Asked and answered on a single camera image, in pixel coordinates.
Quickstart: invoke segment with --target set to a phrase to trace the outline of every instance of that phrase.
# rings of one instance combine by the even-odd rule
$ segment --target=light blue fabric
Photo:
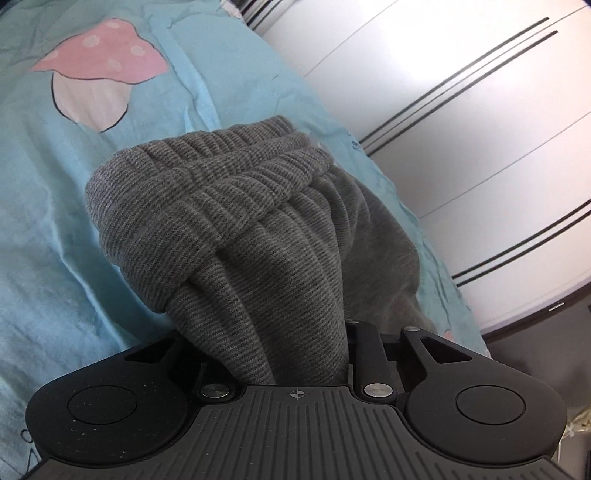
[[[60,115],[51,72],[30,72],[65,38],[107,18],[133,23],[169,71],[132,88],[122,120],[97,133]],[[470,311],[416,218],[315,94],[218,0],[21,0],[0,16],[0,479],[36,463],[24,410],[48,381],[171,327],[104,259],[83,204],[115,151],[194,130],[285,115],[388,206],[421,257],[419,301],[440,333],[485,351]]]

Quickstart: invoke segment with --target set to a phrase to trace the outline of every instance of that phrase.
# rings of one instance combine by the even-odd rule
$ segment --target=white wardrobe
[[[259,33],[394,181],[483,333],[591,281],[582,0],[296,0]]]

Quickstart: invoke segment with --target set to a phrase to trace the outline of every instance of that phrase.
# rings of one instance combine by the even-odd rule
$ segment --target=mushroom stem
[[[103,132],[125,115],[131,85],[109,79],[71,79],[54,72],[51,90],[62,115]]]

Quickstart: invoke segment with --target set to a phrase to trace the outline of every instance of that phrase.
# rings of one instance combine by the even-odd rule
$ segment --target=bed
[[[286,116],[405,229],[421,260],[417,297],[439,334],[486,353],[394,185],[237,17],[219,0],[21,0],[2,9],[1,480],[38,461],[24,421],[36,389],[171,329],[104,259],[83,202],[96,167],[156,138]]]

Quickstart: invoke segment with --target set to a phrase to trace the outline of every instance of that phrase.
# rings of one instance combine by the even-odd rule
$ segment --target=pink mushroom cap
[[[31,70],[54,70],[72,79],[109,79],[133,85],[166,72],[168,65],[152,44],[138,36],[131,23],[112,18],[64,40]]]

